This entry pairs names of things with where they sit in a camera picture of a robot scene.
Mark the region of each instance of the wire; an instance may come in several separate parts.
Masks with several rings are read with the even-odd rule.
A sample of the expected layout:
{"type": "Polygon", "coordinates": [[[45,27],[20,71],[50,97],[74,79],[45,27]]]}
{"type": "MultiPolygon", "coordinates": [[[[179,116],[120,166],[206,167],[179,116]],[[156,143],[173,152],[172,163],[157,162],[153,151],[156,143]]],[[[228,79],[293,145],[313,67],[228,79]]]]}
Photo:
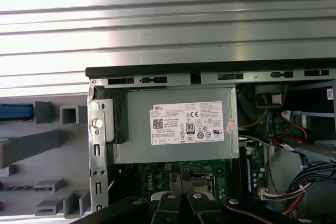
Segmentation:
{"type": "Polygon", "coordinates": [[[301,194],[288,208],[284,209],[281,213],[283,215],[286,215],[289,212],[292,212],[297,207],[297,205],[300,203],[300,201],[302,201],[303,197],[304,197],[304,194],[301,194]]]}
{"type": "Polygon", "coordinates": [[[270,145],[270,146],[271,146],[270,143],[267,143],[266,141],[263,141],[263,140],[261,140],[261,139],[255,137],[255,136],[250,136],[250,135],[245,135],[245,134],[239,134],[239,136],[240,136],[240,137],[249,138],[249,139],[254,140],[254,141],[257,141],[257,142],[259,142],[259,143],[263,143],[263,144],[266,144],[266,145],[270,145]]]}
{"type": "Polygon", "coordinates": [[[112,180],[111,184],[110,184],[109,187],[107,188],[108,191],[111,189],[111,187],[113,186],[113,184],[114,184],[114,180],[112,180]]]}
{"type": "Polygon", "coordinates": [[[302,169],[310,168],[311,164],[309,164],[307,157],[302,153],[299,153],[299,156],[301,159],[302,169]]]}
{"type": "Polygon", "coordinates": [[[291,198],[296,198],[299,195],[306,193],[309,189],[311,189],[313,186],[315,185],[315,183],[306,183],[305,185],[301,185],[300,189],[289,193],[289,194],[269,194],[267,192],[264,192],[263,195],[265,195],[266,197],[268,197],[269,199],[280,199],[280,200],[287,200],[287,199],[291,199],[291,198]]]}
{"type": "Polygon", "coordinates": [[[275,186],[275,183],[274,183],[274,180],[273,180],[273,177],[272,177],[271,168],[269,167],[269,161],[267,162],[267,168],[268,168],[269,178],[271,179],[273,188],[274,188],[274,190],[275,190],[275,192],[276,192],[277,194],[280,194],[279,191],[278,191],[278,189],[277,189],[276,186],[275,186]]]}
{"type": "Polygon", "coordinates": [[[273,137],[273,139],[271,141],[272,145],[275,146],[275,147],[278,147],[278,148],[282,148],[282,146],[277,143],[279,138],[288,138],[288,139],[295,140],[297,142],[301,142],[301,140],[302,140],[302,138],[299,137],[299,136],[278,135],[278,136],[273,137]]]}
{"type": "Polygon", "coordinates": [[[329,182],[336,184],[336,178],[328,176],[328,175],[319,174],[319,173],[330,172],[334,170],[336,170],[336,164],[320,164],[320,165],[310,166],[304,169],[303,171],[301,171],[294,178],[294,180],[290,183],[288,190],[287,190],[287,194],[291,195],[292,193],[296,193],[298,188],[302,190],[302,188],[300,188],[300,185],[304,185],[304,188],[302,190],[303,192],[301,193],[300,196],[297,197],[296,200],[294,201],[290,200],[291,202],[287,200],[285,202],[285,205],[287,207],[282,211],[282,213],[285,215],[293,211],[297,207],[297,205],[300,203],[302,198],[304,197],[306,191],[311,189],[315,185],[315,183],[325,180],[325,181],[329,181],[329,182]]]}
{"type": "MultiPolygon", "coordinates": [[[[262,98],[265,102],[265,105],[267,105],[267,98],[264,94],[262,95],[262,98]]],[[[267,116],[267,112],[268,112],[268,109],[264,109],[264,112],[261,114],[261,116],[255,122],[253,122],[251,124],[239,126],[239,128],[242,128],[242,129],[243,128],[248,128],[248,127],[251,127],[251,126],[254,126],[254,125],[260,123],[267,116]]]]}
{"type": "Polygon", "coordinates": [[[298,125],[296,125],[296,124],[291,123],[290,121],[288,121],[287,119],[285,119],[281,114],[280,114],[280,118],[281,118],[281,120],[282,120],[284,123],[287,123],[287,124],[289,124],[289,125],[291,125],[291,126],[297,128],[297,129],[301,130],[301,131],[303,132],[303,134],[304,134],[304,137],[307,138],[307,133],[306,133],[306,131],[305,131],[304,128],[302,128],[302,127],[300,127],[300,126],[298,126],[298,125]]]}

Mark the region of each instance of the power supply label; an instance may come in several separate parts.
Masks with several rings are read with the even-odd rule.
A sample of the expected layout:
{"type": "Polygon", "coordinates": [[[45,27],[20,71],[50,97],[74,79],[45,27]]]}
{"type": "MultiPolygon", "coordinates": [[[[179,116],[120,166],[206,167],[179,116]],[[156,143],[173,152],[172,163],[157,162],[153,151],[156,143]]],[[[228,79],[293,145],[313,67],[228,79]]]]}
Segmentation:
{"type": "Polygon", "coordinates": [[[154,105],[152,145],[224,141],[222,102],[154,105]]]}

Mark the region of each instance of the pink sticker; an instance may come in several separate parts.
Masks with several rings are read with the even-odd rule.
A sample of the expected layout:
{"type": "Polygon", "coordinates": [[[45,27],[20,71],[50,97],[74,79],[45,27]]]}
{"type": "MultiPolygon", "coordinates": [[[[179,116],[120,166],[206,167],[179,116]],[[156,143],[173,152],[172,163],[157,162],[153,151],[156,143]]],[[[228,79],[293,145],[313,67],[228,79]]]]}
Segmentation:
{"type": "Polygon", "coordinates": [[[235,126],[236,126],[236,120],[229,119],[225,128],[225,132],[232,133],[232,131],[235,129],[235,126]]]}

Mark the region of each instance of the green circuit board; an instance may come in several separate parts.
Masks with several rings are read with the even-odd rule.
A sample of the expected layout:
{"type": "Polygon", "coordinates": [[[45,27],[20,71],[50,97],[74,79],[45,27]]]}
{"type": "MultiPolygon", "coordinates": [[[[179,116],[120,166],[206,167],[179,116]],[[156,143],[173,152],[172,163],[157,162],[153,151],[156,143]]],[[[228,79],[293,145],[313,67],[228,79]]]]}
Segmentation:
{"type": "Polygon", "coordinates": [[[257,146],[252,153],[252,166],[257,179],[257,186],[266,186],[264,147],[257,146]]]}
{"type": "MultiPolygon", "coordinates": [[[[167,163],[148,163],[136,166],[137,174],[140,176],[141,193],[146,199],[150,199],[153,193],[170,190],[170,174],[182,172],[185,168],[192,168],[198,176],[209,179],[205,184],[211,185],[211,193],[215,199],[221,202],[228,193],[228,161],[185,161],[185,162],[167,162],[167,163]]],[[[200,191],[205,186],[198,185],[200,191]]]]}

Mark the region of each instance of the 80 plus logo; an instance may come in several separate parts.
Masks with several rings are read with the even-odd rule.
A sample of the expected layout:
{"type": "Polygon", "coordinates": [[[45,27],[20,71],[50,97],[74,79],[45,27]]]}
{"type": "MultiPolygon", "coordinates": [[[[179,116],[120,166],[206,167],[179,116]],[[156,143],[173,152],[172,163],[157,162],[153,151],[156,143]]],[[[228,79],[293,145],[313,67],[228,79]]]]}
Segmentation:
{"type": "Polygon", "coordinates": [[[187,135],[195,134],[195,124],[194,123],[186,123],[185,124],[187,135]]]}

